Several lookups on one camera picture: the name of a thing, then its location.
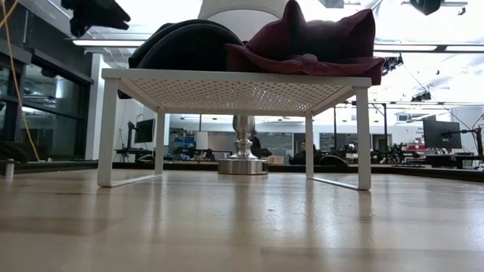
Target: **white metal table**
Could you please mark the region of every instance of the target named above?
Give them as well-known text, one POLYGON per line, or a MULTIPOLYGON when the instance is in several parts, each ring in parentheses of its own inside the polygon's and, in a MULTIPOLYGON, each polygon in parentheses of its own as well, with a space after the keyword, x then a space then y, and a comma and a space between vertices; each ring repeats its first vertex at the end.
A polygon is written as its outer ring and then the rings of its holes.
POLYGON ((356 77, 288 76, 266 73, 179 70, 103 69, 104 100, 99 147, 98 185, 115 187, 163 173, 163 152, 157 152, 154 175, 113 181, 113 145, 118 89, 157 113, 157 147, 164 142, 166 113, 306 118, 306 177, 357 190, 371 187, 368 88, 371 79, 356 77), (312 117, 356 95, 358 185, 314 177, 312 117))

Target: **desk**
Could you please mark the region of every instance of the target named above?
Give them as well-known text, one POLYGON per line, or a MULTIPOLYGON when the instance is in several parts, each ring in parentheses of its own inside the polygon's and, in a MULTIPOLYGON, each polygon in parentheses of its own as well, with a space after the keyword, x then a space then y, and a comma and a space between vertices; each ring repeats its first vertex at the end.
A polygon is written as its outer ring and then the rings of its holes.
MULTIPOLYGON (((156 155, 157 155, 157 152, 156 151, 153 151, 153 150, 144 150, 144 149, 136 149, 136 148, 130 148, 130 149, 122 148, 122 149, 118 149, 118 150, 114 150, 114 151, 116 151, 116 154, 121 155, 120 162, 126 162, 126 156, 129 155, 129 154, 135 155, 135 162, 139 158, 141 158, 142 156, 145 156, 145 155, 153 155, 153 157, 156 157, 156 155)), ((165 161, 172 161, 173 160, 173 157, 172 156, 164 156, 163 157, 163 160, 165 160, 165 161)))
POLYGON ((426 155, 427 164, 433 168, 438 167, 456 167, 457 169, 464 168, 464 161, 480 160, 479 156, 474 155, 455 155, 455 154, 435 154, 426 155))

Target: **maroon cloth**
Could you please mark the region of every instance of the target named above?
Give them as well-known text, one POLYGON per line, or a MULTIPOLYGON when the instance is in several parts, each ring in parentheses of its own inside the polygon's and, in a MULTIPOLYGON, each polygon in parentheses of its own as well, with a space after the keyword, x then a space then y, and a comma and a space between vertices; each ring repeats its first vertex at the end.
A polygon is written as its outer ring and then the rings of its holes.
POLYGON ((226 45, 227 71, 362 76, 381 83, 384 58, 373 57, 375 22, 363 10, 338 22, 306 22, 289 0, 281 20, 264 26, 246 46, 226 45))

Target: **black cushion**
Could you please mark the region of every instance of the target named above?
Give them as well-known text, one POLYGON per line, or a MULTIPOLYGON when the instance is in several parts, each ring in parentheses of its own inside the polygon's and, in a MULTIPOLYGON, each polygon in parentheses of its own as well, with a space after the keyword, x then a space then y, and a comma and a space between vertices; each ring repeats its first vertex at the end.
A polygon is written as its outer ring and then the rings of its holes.
MULTIPOLYGON (((243 43, 219 23, 209 20, 167 23, 133 53, 129 68, 225 71, 226 44, 243 43)), ((118 96, 130 98, 121 91, 118 96)))

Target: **silver pedestal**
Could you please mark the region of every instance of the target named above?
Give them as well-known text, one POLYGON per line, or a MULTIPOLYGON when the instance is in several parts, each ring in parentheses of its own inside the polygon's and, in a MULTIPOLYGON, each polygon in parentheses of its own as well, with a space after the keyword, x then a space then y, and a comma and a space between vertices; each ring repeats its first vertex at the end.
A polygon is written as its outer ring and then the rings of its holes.
POLYGON ((228 175, 267 175, 267 161, 257 159, 250 152, 250 135, 256 126, 254 116, 234 116, 232 126, 237 132, 237 152, 228 159, 219 160, 219 173, 228 175))

